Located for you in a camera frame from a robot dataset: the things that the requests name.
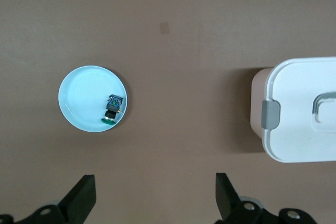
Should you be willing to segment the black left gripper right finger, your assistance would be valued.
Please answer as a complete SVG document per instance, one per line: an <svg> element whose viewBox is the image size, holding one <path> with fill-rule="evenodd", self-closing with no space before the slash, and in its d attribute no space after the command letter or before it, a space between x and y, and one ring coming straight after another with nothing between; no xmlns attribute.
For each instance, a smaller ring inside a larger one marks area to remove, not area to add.
<svg viewBox="0 0 336 224"><path fill-rule="evenodd" d="M305 211L283 208L274 215L251 197L239 196L227 174L216 174L215 197L221 220L217 223L314 223Z"/></svg>

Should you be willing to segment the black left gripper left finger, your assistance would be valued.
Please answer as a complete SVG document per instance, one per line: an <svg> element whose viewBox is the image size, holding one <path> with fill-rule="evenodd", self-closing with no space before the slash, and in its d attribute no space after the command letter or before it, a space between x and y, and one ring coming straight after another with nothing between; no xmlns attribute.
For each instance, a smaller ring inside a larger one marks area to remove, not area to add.
<svg viewBox="0 0 336 224"><path fill-rule="evenodd" d="M95 203L95 176L84 175L58 204L42 206L18 223L84 223Z"/></svg>

